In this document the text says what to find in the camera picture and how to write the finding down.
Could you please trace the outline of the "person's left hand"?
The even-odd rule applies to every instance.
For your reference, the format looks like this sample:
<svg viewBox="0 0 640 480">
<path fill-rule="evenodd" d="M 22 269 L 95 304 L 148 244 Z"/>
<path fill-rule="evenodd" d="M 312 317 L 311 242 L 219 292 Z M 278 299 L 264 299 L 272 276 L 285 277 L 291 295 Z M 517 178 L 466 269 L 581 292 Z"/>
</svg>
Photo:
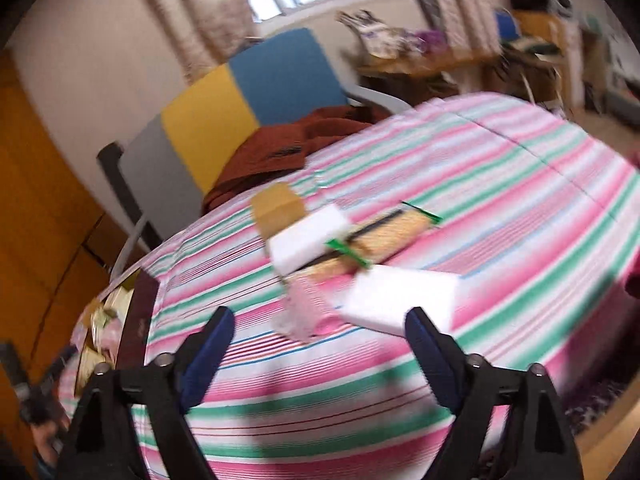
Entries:
<svg viewBox="0 0 640 480">
<path fill-rule="evenodd" d="M 54 467 L 58 462 L 58 451 L 53 446 L 58 430 L 67 429 L 68 426 L 70 420 L 65 414 L 58 420 L 47 420 L 41 425 L 29 426 L 36 451 L 48 466 Z"/>
</svg>

